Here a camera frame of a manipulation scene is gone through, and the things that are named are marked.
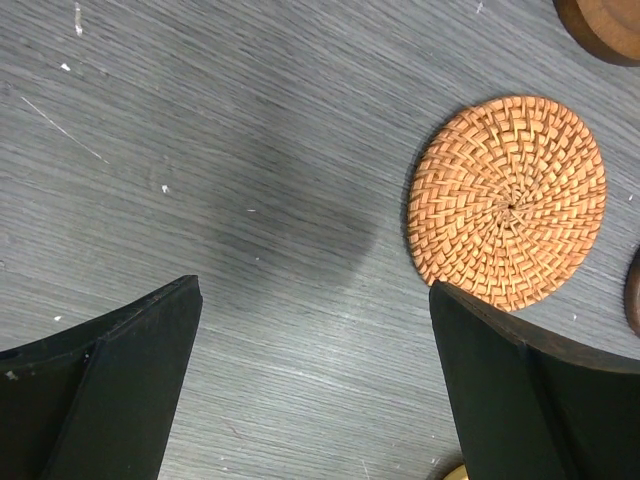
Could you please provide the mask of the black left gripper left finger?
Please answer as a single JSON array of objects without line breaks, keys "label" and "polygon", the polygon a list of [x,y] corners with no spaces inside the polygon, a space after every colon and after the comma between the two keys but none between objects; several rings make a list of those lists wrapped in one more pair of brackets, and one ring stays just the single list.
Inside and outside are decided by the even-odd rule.
[{"label": "black left gripper left finger", "polygon": [[4,479],[155,479],[202,311],[195,275],[1,354]]}]

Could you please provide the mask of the light woven coaster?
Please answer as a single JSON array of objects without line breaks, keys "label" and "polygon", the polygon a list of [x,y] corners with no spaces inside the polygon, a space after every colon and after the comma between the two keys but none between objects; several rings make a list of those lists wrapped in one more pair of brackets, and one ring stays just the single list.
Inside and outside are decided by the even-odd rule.
[{"label": "light woven coaster", "polygon": [[465,108],[416,165],[406,217],[412,261],[427,284],[523,309],[583,263],[606,194],[596,139],[568,107],[516,95]]}]

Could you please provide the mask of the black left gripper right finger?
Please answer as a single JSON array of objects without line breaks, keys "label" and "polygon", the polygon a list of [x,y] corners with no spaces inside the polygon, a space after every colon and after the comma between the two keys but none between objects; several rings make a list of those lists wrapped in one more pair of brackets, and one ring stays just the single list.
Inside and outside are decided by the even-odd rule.
[{"label": "black left gripper right finger", "polygon": [[430,315],[472,479],[636,479],[639,362],[435,282]]}]

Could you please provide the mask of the brown ringed coaster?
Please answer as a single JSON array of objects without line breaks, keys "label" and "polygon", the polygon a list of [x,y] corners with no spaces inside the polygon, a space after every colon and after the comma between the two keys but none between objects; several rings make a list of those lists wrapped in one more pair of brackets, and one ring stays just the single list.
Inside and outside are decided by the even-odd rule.
[{"label": "brown ringed coaster", "polygon": [[619,66],[639,66],[639,0],[555,0],[571,37],[592,56]]}]

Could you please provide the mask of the dark walnut coaster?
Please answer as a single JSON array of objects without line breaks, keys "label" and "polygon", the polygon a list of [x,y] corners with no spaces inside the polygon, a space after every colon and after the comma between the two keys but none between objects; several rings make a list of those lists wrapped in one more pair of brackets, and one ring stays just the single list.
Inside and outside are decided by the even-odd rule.
[{"label": "dark walnut coaster", "polygon": [[624,310],[629,327],[636,336],[640,336],[640,249],[636,251],[627,272]]}]

